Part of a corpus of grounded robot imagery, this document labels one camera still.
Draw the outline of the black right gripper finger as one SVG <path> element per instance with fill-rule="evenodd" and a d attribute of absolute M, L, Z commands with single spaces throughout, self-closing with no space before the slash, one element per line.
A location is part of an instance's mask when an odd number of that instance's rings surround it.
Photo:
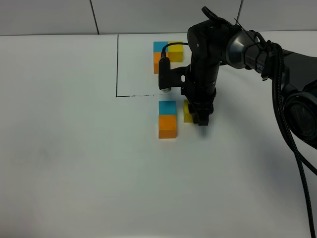
<path fill-rule="evenodd" d="M 209 116 L 213 113 L 213 104 L 201 104 L 197 109 L 198 125 L 207 126 L 209 124 Z"/>
<path fill-rule="evenodd" d="M 197 113 L 195 112 L 195 110 L 191 104 L 188 104 L 188 111 L 189 111 L 189 114 L 191 116 L 191 121 L 193 123 L 198 123 Z"/>

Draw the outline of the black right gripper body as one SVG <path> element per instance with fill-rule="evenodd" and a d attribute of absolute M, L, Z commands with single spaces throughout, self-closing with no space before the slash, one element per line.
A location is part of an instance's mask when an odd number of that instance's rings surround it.
<path fill-rule="evenodd" d="M 226 63 L 226 47 L 237 32 L 226 21 L 204 21 L 188 29 L 191 62 L 184 93 L 192 104 L 213 100 L 220 64 Z"/>

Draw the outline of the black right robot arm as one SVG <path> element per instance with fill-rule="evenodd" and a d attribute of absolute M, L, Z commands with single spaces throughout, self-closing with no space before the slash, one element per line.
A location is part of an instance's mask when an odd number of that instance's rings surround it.
<path fill-rule="evenodd" d="M 198 123 L 207 125 L 213 112 L 219 67 L 252 69 L 272 80 L 276 120 L 284 139 L 288 132 L 317 145 L 317 59 L 287 51 L 224 20 L 207 20 L 188 29 L 191 63 L 184 92 L 194 105 Z"/>

